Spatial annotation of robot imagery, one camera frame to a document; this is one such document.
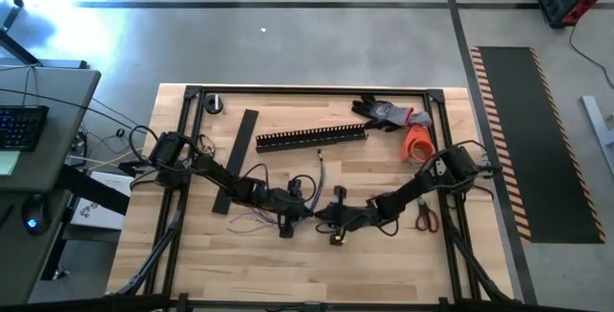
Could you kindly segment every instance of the scissors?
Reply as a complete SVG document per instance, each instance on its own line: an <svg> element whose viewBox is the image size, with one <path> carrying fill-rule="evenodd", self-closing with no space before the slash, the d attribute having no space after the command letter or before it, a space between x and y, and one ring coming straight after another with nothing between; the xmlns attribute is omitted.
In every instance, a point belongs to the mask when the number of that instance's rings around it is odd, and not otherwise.
<svg viewBox="0 0 614 312"><path fill-rule="evenodd" d="M439 230L439 218L422 197L418 198L418 218L415 219L415 227L420 231L437 232Z"/></svg>

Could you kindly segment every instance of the glove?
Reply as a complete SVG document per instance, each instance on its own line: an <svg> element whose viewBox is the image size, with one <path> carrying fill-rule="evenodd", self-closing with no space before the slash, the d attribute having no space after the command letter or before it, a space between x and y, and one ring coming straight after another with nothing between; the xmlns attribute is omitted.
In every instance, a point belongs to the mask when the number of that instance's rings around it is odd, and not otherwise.
<svg viewBox="0 0 614 312"><path fill-rule="evenodd" d="M362 102L352 102L352 111L371 119L365 123L365 129L386 128L386 132L392 132L408 126L413 108L397 107L387 101L376 101L372 95L361 95L361 99Z"/></svg>
<svg viewBox="0 0 614 312"><path fill-rule="evenodd" d="M410 114L410 121L408 122L408 127L413 125L422 125L426 128L431 127L433 125L433 120L431 120L431 116L426 111L419 111L417 113Z"/></svg>

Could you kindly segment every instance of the black cable organizer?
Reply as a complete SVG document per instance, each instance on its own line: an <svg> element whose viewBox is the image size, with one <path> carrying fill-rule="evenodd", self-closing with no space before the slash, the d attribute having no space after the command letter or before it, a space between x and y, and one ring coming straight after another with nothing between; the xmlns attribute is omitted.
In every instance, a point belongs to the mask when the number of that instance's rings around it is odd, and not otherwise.
<svg viewBox="0 0 614 312"><path fill-rule="evenodd" d="M365 124L256 135L256 152L311 148L367 138Z"/></svg>

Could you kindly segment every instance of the computer mouse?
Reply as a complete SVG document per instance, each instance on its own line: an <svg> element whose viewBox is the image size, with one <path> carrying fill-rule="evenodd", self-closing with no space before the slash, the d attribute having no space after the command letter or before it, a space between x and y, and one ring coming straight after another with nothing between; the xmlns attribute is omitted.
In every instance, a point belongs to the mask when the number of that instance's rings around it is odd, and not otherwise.
<svg viewBox="0 0 614 312"><path fill-rule="evenodd" d="M42 235L51 226L47 195L34 194L21 205L21 221L30 235Z"/></svg>

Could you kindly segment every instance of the concrete floor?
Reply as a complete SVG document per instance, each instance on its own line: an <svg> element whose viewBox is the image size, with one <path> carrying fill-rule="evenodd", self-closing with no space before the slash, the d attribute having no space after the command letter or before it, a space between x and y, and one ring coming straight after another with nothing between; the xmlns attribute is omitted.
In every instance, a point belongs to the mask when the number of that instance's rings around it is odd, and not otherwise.
<svg viewBox="0 0 614 312"><path fill-rule="evenodd" d="M149 122L160 83L467 87L447 9L144 9L143 4L135 9L98 9L84 3L446 0L25 1L26 10L17 18L10 35L40 58L87 60L103 73L97 99L138 123ZM469 45L536 49L606 234L614 236L614 179L579 103L579 96L594 95L603 113L614 111L614 90L606 84L602 72L569 47L571 30L551 30L539 11L461 10L460 18ZM591 11L581 20L575 35L579 49L611 71L614 41L610 38L614 37L614 28L609 24L613 21L612 10ZM85 123L100 137L116 130L96 114L88 114ZM115 149L123 145L119 141L111 143ZM93 154L96 159L112 157L103 147ZM100 296L114 246L71 243L62 258L71 276L41 282L32 301ZM605 245L528 244L524 250L540 304L612 310L611 241ZM511 258L508 263L514 276Z"/></svg>

